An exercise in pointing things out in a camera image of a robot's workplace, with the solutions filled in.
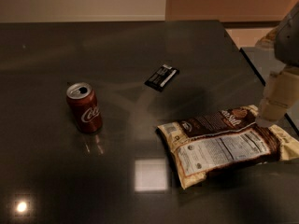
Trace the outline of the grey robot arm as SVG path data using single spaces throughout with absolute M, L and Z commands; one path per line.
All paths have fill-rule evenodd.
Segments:
M 267 79 L 256 117 L 260 127 L 277 123 L 299 100 L 299 2 L 278 25 L 274 53 L 285 67 Z

